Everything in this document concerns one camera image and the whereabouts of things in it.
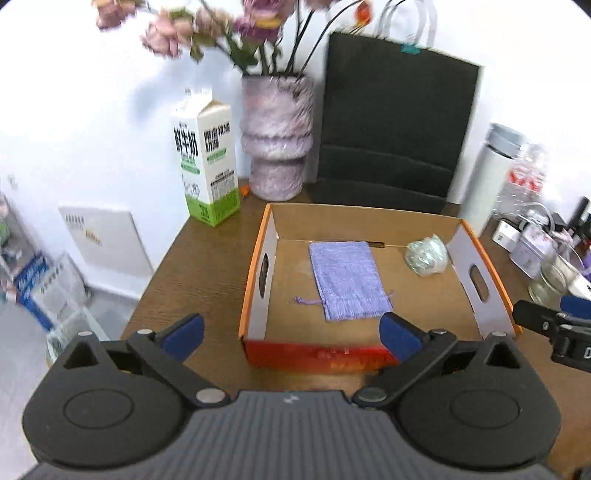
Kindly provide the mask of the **white thermos bottle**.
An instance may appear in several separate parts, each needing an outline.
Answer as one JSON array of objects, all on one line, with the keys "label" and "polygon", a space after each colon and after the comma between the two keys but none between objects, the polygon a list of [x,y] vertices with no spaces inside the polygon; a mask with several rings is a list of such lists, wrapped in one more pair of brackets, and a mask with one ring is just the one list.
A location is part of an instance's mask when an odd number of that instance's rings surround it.
[{"label": "white thermos bottle", "polygon": [[508,172],[517,159],[523,135],[504,125],[490,125],[475,162],[459,217],[479,237],[485,229]]}]

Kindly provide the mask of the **clear glass cup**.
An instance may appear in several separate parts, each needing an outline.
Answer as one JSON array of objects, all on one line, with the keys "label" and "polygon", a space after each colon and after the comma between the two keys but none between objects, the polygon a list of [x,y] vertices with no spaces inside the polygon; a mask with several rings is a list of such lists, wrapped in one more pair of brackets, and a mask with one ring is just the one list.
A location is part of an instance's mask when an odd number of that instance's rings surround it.
[{"label": "clear glass cup", "polygon": [[560,247],[541,264],[537,277],[529,285],[531,300],[557,310],[583,269],[583,262],[573,247]]}]

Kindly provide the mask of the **orange red cardboard box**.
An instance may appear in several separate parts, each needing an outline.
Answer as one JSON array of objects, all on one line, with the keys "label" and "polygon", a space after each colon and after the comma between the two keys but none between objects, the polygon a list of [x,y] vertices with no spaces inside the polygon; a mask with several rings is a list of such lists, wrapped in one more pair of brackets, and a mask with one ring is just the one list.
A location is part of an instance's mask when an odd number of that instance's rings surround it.
[{"label": "orange red cardboard box", "polygon": [[238,336],[256,367],[352,373],[391,366],[379,338],[392,312],[462,340],[517,337],[509,295],[471,226],[449,216],[270,203],[250,261]]}]

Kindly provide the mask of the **plastic water bottle red label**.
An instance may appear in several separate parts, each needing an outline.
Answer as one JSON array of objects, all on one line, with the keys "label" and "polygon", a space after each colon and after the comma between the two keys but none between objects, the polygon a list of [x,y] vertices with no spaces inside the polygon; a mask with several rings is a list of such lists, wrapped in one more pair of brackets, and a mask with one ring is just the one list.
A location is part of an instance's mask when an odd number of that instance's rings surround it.
[{"label": "plastic water bottle red label", "polygon": [[508,172],[506,182],[493,208],[493,217],[516,222],[525,217],[531,203],[540,200],[545,174],[540,158],[544,150],[540,145],[524,144],[518,158]]}]

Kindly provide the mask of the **white power strip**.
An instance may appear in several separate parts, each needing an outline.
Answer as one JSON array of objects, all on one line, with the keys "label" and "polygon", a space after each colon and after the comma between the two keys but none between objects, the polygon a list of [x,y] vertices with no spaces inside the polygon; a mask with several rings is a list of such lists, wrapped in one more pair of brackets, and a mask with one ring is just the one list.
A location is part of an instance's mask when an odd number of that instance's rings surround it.
[{"label": "white power strip", "polygon": [[507,252],[512,252],[517,246],[521,232],[505,220],[500,220],[492,235],[492,241]]}]

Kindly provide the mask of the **dried pink flowers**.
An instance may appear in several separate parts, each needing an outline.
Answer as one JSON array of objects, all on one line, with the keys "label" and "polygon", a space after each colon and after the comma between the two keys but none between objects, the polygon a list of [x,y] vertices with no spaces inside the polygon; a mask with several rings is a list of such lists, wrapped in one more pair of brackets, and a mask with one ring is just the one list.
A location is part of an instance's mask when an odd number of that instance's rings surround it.
[{"label": "dried pink flowers", "polygon": [[[246,76],[256,67],[263,76],[304,75],[339,16],[353,13],[349,31],[354,34],[369,25],[373,17],[370,1],[346,2],[335,14],[331,13],[334,1],[243,1],[239,16],[215,9],[211,1],[201,1],[195,11],[185,7],[157,11],[147,1],[93,1],[91,5],[101,31],[119,28],[136,13],[147,12],[152,20],[141,43],[152,54],[176,59],[188,52],[193,62],[199,63],[207,49],[214,49]],[[328,14],[325,26],[307,58],[298,64],[297,53],[311,20],[322,12]]]}]

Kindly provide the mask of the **pink marbled vase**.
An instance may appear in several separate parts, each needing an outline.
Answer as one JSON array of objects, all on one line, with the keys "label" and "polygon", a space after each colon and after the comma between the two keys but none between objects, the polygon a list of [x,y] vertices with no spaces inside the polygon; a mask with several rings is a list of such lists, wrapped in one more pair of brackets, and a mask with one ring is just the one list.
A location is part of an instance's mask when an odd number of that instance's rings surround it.
[{"label": "pink marbled vase", "polygon": [[252,194],[272,202],[301,193],[314,145],[315,83],[307,76],[242,78],[242,152],[250,157]]}]

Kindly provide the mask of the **white wall panel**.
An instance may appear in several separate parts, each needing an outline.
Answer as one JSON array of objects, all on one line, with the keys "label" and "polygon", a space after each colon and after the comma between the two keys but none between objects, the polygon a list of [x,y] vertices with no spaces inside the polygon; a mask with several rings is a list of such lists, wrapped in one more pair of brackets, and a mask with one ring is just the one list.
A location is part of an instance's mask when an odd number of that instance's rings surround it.
[{"label": "white wall panel", "polygon": [[153,273],[129,211],[83,207],[58,211],[86,264],[136,278]]}]

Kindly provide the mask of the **black paper gift bag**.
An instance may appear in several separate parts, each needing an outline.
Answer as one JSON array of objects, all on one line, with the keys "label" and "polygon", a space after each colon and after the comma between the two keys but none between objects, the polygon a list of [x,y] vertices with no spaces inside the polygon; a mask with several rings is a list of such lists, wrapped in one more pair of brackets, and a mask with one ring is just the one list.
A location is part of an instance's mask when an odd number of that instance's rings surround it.
[{"label": "black paper gift bag", "polygon": [[479,66],[435,50],[438,14],[417,4],[415,35],[390,37],[389,1],[372,36],[334,32],[325,63],[315,203],[441,213],[458,166]]}]

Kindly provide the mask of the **green white milk carton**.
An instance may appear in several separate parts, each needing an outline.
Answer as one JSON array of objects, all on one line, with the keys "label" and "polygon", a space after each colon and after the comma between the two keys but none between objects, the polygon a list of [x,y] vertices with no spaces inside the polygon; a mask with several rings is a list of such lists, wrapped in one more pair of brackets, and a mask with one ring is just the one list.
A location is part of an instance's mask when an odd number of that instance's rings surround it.
[{"label": "green white milk carton", "polygon": [[231,108],[209,89],[185,91],[173,125],[189,214],[215,227],[240,208]]}]

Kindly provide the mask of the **purple drawstring pouch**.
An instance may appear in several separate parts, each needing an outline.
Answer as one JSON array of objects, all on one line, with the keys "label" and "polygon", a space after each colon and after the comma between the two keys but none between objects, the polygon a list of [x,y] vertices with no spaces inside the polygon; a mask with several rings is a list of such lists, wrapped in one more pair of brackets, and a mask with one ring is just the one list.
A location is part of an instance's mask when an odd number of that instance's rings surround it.
[{"label": "purple drawstring pouch", "polygon": [[294,303],[321,305],[328,322],[381,317],[392,310],[392,295],[368,242],[312,242],[308,251],[318,299],[294,297]]}]

